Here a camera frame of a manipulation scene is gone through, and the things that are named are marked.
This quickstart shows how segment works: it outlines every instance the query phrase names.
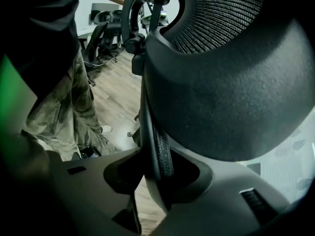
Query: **mesh backrest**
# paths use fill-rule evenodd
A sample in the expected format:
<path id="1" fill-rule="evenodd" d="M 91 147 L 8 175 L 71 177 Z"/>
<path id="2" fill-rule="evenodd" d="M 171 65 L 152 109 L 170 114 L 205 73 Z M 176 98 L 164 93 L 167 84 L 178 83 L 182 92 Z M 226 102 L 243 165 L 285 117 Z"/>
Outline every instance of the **mesh backrest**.
<path id="1" fill-rule="evenodd" d="M 264 0 L 192 0 L 190 18 L 170 41 L 183 53 L 200 53 L 225 45 L 259 13 Z"/>

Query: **white wall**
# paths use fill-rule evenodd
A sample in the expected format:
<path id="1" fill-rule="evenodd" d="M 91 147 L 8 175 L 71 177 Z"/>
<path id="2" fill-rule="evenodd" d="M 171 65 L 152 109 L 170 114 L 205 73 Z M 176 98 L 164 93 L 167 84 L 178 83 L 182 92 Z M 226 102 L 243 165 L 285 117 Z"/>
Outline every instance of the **white wall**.
<path id="1" fill-rule="evenodd" d="M 88 27 L 89 14 L 91 13 L 92 3 L 94 2 L 113 3 L 109 0 L 79 0 L 79 6 L 75 13 L 75 22 L 78 30 Z M 169 22 L 172 22 L 179 10 L 178 0 L 171 0 L 168 5 L 164 6 L 164 10 L 167 12 Z"/>
<path id="2" fill-rule="evenodd" d="M 94 2 L 113 3 L 109 0 L 79 0 L 79 6 L 75 13 L 75 22 L 78 30 L 84 29 L 89 25 L 89 14 Z"/>

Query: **grey plastic panel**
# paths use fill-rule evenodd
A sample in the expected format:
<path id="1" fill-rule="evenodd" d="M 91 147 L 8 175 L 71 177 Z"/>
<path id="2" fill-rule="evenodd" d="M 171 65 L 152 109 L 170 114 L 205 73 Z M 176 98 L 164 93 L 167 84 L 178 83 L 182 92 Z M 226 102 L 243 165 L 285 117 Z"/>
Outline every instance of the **grey plastic panel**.
<path id="1" fill-rule="evenodd" d="M 274 187 L 251 169 L 238 163 L 209 159 L 180 148 L 207 164 L 213 171 L 209 189 L 195 202 L 172 206 L 165 220 L 153 232 L 167 235 L 247 235 L 260 228 L 249 205 L 240 192 L 254 188 L 277 212 L 284 211 L 289 202 Z"/>
<path id="2" fill-rule="evenodd" d="M 70 211 L 80 235 L 137 235 L 112 221 L 115 215 L 130 207 L 134 198 L 133 193 L 130 195 L 116 193 L 103 175 L 106 166 L 137 151 L 136 148 L 68 162 L 62 162 L 55 152 L 49 153 L 56 191 Z M 74 167 L 84 167 L 85 170 L 69 174 L 67 170 Z"/>
<path id="3" fill-rule="evenodd" d="M 314 110 L 283 143 L 267 154 L 240 162 L 279 190 L 292 203 L 307 193 L 315 177 Z"/>

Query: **white sneaker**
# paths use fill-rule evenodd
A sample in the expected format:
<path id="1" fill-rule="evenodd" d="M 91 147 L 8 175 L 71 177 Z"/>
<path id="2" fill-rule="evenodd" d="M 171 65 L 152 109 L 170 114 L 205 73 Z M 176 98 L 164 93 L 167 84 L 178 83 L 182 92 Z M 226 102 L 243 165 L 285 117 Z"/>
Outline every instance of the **white sneaker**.
<path id="1" fill-rule="evenodd" d="M 104 126 L 101 126 L 102 128 L 102 132 L 101 132 L 101 135 L 107 135 L 109 134 L 110 132 L 112 132 L 112 127 L 109 126 L 109 125 L 104 125 Z"/>

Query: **chair backrest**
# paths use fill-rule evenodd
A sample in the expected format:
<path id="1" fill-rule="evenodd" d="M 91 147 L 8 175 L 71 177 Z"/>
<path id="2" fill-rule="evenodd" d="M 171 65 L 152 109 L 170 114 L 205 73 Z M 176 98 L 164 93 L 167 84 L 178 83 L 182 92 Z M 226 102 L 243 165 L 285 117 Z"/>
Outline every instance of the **chair backrest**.
<path id="1" fill-rule="evenodd" d="M 82 51 L 83 60 L 86 67 L 93 67 L 97 64 L 96 50 L 100 42 L 100 37 L 106 29 L 108 22 L 100 23 L 96 26 L 85 50 Z"/>

